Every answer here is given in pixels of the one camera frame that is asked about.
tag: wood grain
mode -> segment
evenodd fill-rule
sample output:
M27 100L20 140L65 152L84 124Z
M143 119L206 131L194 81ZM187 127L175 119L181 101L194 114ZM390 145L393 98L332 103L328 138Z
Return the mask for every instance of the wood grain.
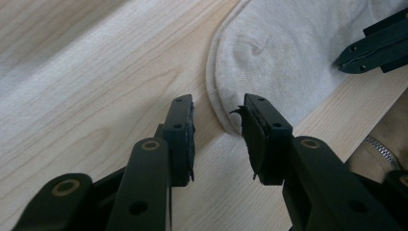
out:
M186 93L196 181L174 189L174 230L288 230L281 188L251 180L242 138L223 132L205 89L211 39L237 2L0 1L0 230L50 179L125 166ZM408 87L398 73L348 78L295 133L345 160Z

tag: white sock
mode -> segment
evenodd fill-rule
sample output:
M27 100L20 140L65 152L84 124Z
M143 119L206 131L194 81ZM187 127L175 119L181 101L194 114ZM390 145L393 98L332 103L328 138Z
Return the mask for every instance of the white sock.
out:
M295 126L347 76L332 65L340 53L364 37L363 29L406 5L404 0L248 2L222 25L210 52L207 88L218 119L227 132L231 127L240 132L240 117L229 113L253 93Z

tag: sock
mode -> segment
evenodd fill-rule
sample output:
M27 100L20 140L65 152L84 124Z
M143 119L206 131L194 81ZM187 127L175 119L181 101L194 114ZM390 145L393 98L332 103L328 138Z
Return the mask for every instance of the sock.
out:
M340 53L364 37L363 29L406 5L403 0L249 1L221 26L209 57L215 66L207 64L208 93L225 130L241 131L240 117L229 113L245 93L265 97L295 126L346 78L332 65Z

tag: metal zipper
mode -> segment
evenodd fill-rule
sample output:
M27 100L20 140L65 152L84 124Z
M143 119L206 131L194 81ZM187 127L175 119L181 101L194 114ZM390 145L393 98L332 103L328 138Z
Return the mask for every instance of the metal zipper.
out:
M393 169L402 170L402 167L399 164L398 160L396 159L395 155L380 141L376 140L371 136L366 136L364 141L371 144L375 149L377 149L377 151L379 151L381 155L390 163Z

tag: light wood surface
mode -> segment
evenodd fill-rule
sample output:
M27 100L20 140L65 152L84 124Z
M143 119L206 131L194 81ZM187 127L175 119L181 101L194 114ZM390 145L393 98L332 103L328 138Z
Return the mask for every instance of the light wood surface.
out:
M196 181L174 189L174 230L288 230L280 187L252 181L242 138L205 88L211 39L238 0L0 1L0 230L52 178L126 165L172 98L195 104ZM402 92L407 68L351 76L295 127L345 160Z

